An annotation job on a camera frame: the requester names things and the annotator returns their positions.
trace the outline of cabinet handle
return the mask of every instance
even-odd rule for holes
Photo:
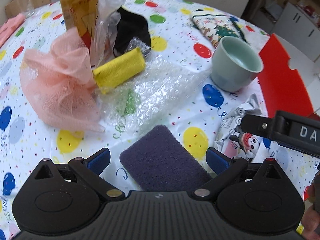
[[[313,34],[314,31],[315,31],[315,30],[312,30],[308,37],[310,37],[310,36]]]

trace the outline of pink mesh fabric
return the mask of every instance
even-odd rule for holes
[[[49,53],[27,49],[20,67],[23,93],[45,123],[64,130],[104,131],[91,96],[89,50],[76,28],[55,39]]]

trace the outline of scouring pad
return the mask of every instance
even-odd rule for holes
[[[145,191],[195,190],[211,179],[164,125],[122,152],[120,162]]]

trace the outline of bottle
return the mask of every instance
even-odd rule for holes
[[[90,51],[98,18],[98,0],[60,0],[66,29],[77,27],[78,33]]]

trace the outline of cup rim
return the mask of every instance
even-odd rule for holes
[[[249,69],[244,68],[244,67],[242,67],[241,65],[239,65],[239,64],[230,56],[230,54],[226,51],[226,49],[225,49],[224,46],[223,46],[223,41],[224,41],[224,40],[227,40],[227,39],[233,40],[233,41],[235,41],[235,42],[241,43],[241,44],[244,45],[244,46],[247,46],[247,47],[253,52],[254,57],[256,57],[256,58],[258,59],[258,61],[260,62],[260,70],[257,70],[257,71],[256,71],[256,70],[249,70]],[[262,72],[262,70],[263,70],[263,68],[264,68],[264,65],[263,65],[263,61],[262,61],[261,57],[259,56],[259,54],[257,54],[257,53],[255,52],[255,50],[250,46],[250,44],[246,43],[246,42],[243,41],[241,38],[233,37],[233,36],[224,36],[224,37],[221,38],[219,44],[221,44],[221,47],[222,47],[223,51],[225,52],[225,54],[227,54],[227,55],[229,56],[229,58],[230,58],[234,63],[236,63],[240,68],[242,68],[242,69],[244,69],[244,70],[247,70],[247,71],[249,71],[249,72],[252,72],[252,73],[260,73],[260,72]]]

